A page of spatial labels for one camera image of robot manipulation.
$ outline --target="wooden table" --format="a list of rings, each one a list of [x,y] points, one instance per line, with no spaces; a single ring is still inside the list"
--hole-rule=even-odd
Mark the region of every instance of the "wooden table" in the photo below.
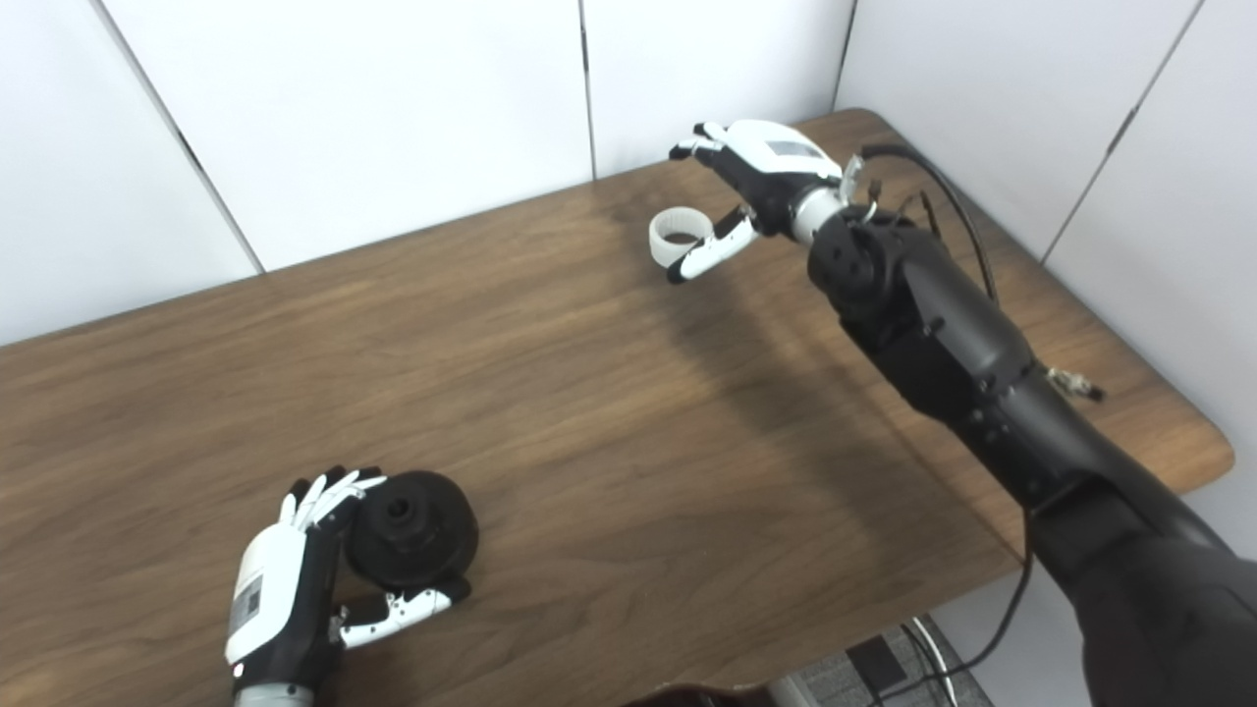
[[[802,127],[840,161],[897,140],[865,112]],[[925,184],[871,171],[890,204]],[[796,247],[665,284],[650,218],[733,203],[661,164],[0,350],[0,701],[228,704],[240,554],[333,463],[439,469],[483,531],[473,598],[348,654],[342,707],[758,683],[1013,570],[1017,509],[845,340]],[[1177,491],[1228,469],[977,215],[1041,356],[1110,390],[1091,419]]]

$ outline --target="white ring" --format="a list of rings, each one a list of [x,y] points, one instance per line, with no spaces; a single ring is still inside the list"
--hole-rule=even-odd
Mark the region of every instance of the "white ring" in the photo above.
[[[698,240],[694,243],[669,243],[665,237],[684,233]],[[698,209],[674,206],[665,209],[650,220],[650,257],[666,268],[679,260],[708,237],[715,233],[711,219]]]

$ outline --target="white cable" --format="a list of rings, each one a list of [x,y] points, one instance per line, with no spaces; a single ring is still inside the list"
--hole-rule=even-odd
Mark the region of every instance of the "white cable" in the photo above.
[[[943,652],[939,650],[938,644],[934,643],[934,637],[930,635],[930,632],[925,629],[925,624],[923,624],[916,616],[913,616],[913,623],[916,624],[916,630],[921,632],[921,635],[925,637],[925,643],[929,644],[930,650],[934,652],[934,662],[938,663],[939,673],[947,673],[947,662],[943,659]],[[952,707],[958,707],[955,702],[955,687],[952,684],[952,676],[943,677],[943,686],[947,687],[947,696],[948,699],[952,701]]]

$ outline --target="black robotic arm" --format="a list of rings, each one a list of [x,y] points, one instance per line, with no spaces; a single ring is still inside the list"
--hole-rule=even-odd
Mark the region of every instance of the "black robotic arm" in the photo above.
[[[797,148],[782,145],[784,131]],[[856,346],[1026,509],[1028,546],[1082,629],[1092,702],[1257,704],[1257,564],[1236,557],[1075,410],[1017,326],[936,235],[900,214],[852,204],[860,162],[835,174],[836,165],[792,128],[742,121],[696,132],[698,141],[671,156],[694,155],[711,167],[747,201],[763,235],[804,245],[808,278]],[[757,140],[768,145],[748,147]],[[773,162],[769,153],[813,162]],[[903,146],[862,156],[885,155],[936,174]],[[686,279],[679,277],[685,259],[672,264],[670,281]]]

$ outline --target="white wall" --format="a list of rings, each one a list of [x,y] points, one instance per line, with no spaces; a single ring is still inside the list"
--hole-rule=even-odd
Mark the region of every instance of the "white wall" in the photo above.
[[[854,0],[585,0],[598,176],[667,159],[694,123],[832,109]]]
[[[1236,468],[1188,502],[1257,557],[1257,5],[1205,0],[1047,259],[1231,440]],[[1013,581],[935,611],[962,654],[991,635]],[[1086,704],[1081,635],[1045,576],[975,671],[996,704]]]
[[[836,108],[881,113],[1042,255],[1195,0],[875,0]]]
[[[591,179],[577,0],[106,0],[268,269]]]
[[[0,345],[254,273],[91,4],[0,3]]]

